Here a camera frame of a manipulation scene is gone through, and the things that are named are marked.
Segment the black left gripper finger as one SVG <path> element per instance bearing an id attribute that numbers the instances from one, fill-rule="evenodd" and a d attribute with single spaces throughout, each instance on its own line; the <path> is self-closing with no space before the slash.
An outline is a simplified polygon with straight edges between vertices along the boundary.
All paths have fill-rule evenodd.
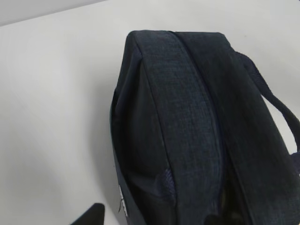
<path id="1" fill-rule="evenodd" d="M 104 220 L 105 206 L 102 203 L 95 203 L 71 225 L 104 225 Z"/>

